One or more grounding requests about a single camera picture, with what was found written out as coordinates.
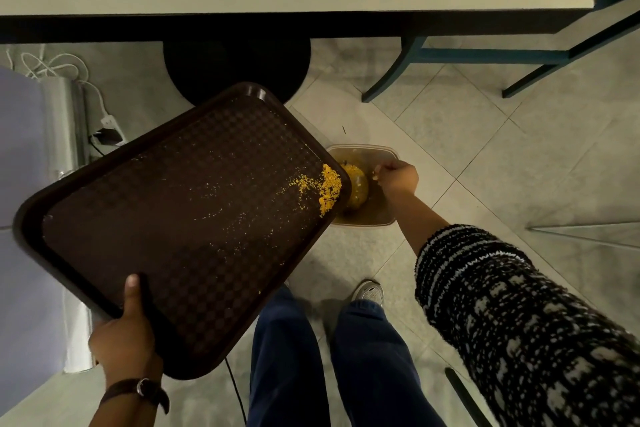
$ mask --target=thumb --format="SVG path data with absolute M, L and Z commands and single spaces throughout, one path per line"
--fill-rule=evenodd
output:
M 140 293 L 140 277 L 129 275 L 124 284 L 124 313 L 123 316 L 141 316 L 142 294 Z

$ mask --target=black cable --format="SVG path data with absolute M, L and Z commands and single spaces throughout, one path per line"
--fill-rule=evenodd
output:
M 238 391 L 238 387 L 236 386 L 236 379 L 234 378 L 234 374 L 231 373 L 231 367 L 229 366 L 229 360 L 227 359 L 227 357 L 225 357 L 225 363 L 227 364 L 229 375 L 231 375 L 231 381 L 234 383 L 234 388 L 236 389 L 236 396 L 238 397 L 238 402 L 240 402 L 240 409 L 242 410 L 242 418 L 244 420 L 244 425 L 246 425 L 246 415 L 244 415 L 244 405 L 242 404 L 242 399 L 240 398 L 240 392 Z

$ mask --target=yellow food crumbs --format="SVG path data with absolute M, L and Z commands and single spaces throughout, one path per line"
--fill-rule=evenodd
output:
M 300 174 L 299 177 L 293 179 L 290 186 L 298 186 L 300 191 L 300 199 L 304 192 L 310 189 L 316 189 L 320 197 L 318 203 L 320 203 L 320 217 L 322 218 L 331 208 L 340 196 L 340 189 L 342 188 L 342 181 L 337 172 L 335 172 L 328 164 L 323 164 L 322 179 L 313 179 L 304 174 Z

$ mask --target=human arm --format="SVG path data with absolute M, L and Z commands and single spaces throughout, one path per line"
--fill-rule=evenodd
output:
M 400 230 L 418 255 L 422 245 L 438 230 L 449 226 L 440 215 L 415 196 L 418 172 L 402 160 L 387 160 L 376 166 L 374 180 L 382 187 Z
M 161 381 L 162 359 L 154 352 L 154 334 L 143 312 L 138 276 L 127 278 L 122 317 L 96 328 L 89 347 L 102 365 L 106 389 L 130 378 Z M 90 427 L 151 427 L 156 411 L 156 406 L 135 392 L 118 395 L 98 407 Z
M 383 190 L 393 179 L 379 180 Z M 403 232 L 415 227 L 401 222 L 414 212 L 400 211 Z M 502 425 L 640 424 L 637 339 L 484 230 L 452 225 L 424 235 L 415 297 Z

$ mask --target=knit sweater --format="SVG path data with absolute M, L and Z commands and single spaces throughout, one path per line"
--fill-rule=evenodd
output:
M 640 426 L 640 343 L 468 225 L 422 247 L 415 297 L 503 426 Z

